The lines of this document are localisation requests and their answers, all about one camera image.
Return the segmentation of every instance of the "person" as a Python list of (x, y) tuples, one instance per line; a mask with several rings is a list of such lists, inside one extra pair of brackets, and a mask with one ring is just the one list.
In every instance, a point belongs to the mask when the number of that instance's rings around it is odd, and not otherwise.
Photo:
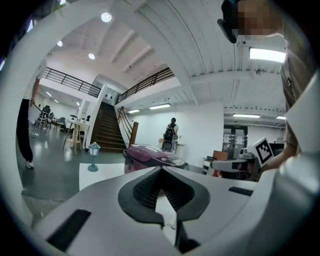
[(168, 128), (172, 128), (173, 135), (178, 136), (179, 126), (176, 124), (176, 119), (174, 117), (171, 118), (171, 122), (166, 126), (164, 133), (163, 133), (163, 137), (165, 137), (165, 134), (166, 134), (166, 131)]
[(16, 137), (18, 146), (23, 158), (26, 160), (26, 167), (29, 169), (34, 168), (35, 165), (33, 162), (34, 156), (29, 141), (28, 112), (29, 107), (31, 107), (32, 104), (36, 103), (35, 97), (38, 91), (39, 82), (43, 74), (45, 73), (46, 67), (47, 62), (44, 59), (43, 61), (41, 61), (40, 65), (33, 74), (32, 79), (23, 95), (16, 124)]
[(163, 138), (166, 136), (166, 132), (168, 129), (173, 130), (173, 136), (172, 136), (172, 147), (171, 147), (171, 152), (173, 152), (176, 149), (176, 145), (178, 143), (178, 130), (179, 126), (176, 124), (176, 119), (173, 117), (171, 118), (171, 122), (166, 126), (164, 133), (163, 133)]
[[(281, 35), (286, 41), (286, 57), (280, 68), (280, 77), (287, 112), (299, 99), (316, 72), (317, 64), (311, 50), (304, 44), (293, 24), (285, 20), (278, 9), (270, 3), (271, 1), (239, 0), (235, 2), (237, 4), (232, 7), (231, 13), (237, 16), (237, 27), (233, 28), (239, 35), (255, 37)], [(300, 151), (290, 125), (287, 121), (285, 124), (285, 148), (282, 153), (269, 160), (262, 171), (279, 168), (288, 158), (297, 155)]]

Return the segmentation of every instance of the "metal railing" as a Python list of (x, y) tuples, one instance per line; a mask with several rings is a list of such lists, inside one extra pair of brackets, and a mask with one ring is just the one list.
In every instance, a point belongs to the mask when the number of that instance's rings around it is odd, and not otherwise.
[(158, 73), (155, 73), (154, 75), (146, 78), (145, 80), (139, 82), (135, 86), (131, 87), (129, 90), (125, 91), (124, 93), (120, 94), (118, 99), (116, 100), (115, 104), (118, 104), (119, 102), (122, 102), (126, 98), (136, 94), (137, 92), (146, 89), (150, 86), (153, 86), (157, 83), (160, 83), (164, 80), (167, 80), (169, 78), (175, 77), (175, 74), (171, 71), (169, 67), (165, 68), (164, 70), (159, 71)]
[(131, 126), (123, 106), (118, 108), (118, 113), (118, 123), (119, 125), (122, 123), (126, 136), (129, 139), (129, 145), (134, 144), (136, 141), (139, 123), (134, 122), (133, 126)]
[(85, 94), (89, 94), (93, 97), (98, 98), (98, 95), (100, 93), (100, 88), (87, 83), (85, 81), (82, 81), (78, 78), (75, 78), (71, 75), (68, 75), (66, 73), (60, 72), (58, 70), (55, 70), (53, 68), (47, 67), (45, 69), (45, 72), (43, 74), (43, 78), (52, 80), (56, 83), (62, 84), (64, 86), (71, 87), (75, 90), (78, 90), (80, 92), (83, 92)]

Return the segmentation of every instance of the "black pants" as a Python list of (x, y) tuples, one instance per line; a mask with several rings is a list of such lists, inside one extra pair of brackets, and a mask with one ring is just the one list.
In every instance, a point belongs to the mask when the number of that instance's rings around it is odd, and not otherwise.
[(28, 111), (30, 101), (23, 99), (20, 105), (18, 121), (16, 124), (16, 137), (18, 145), (23, 158), (26, 161), (31, 162), (34, 158), (29, 141), (29, 122), (28, 122)]

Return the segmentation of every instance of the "white sneaker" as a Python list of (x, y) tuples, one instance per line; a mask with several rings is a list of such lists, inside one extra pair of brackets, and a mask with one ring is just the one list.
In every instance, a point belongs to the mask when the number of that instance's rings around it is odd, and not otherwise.
[(29, 169), (35, 168), (34, 162), (33, 161), (31, 161), (31, 162), (26, 161), (26, 167), (28, 167)]
[(33, 133), (29, 132), (29, 136), (30, 136), (31, 138), (36, 138), (36, 137), (39, 136), (39, 134), (36, 133), (36, 132), (33, 132)]

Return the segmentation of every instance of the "backpack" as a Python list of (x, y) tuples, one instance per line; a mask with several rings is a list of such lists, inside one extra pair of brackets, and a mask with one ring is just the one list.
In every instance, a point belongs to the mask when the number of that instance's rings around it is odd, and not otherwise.
[(166, 128), (165, 134), (164, 134), (164, 138), (165, 140), (172, 140), (174, 135), (176, 135), (175, 130), (173, 127), (168, 126)]

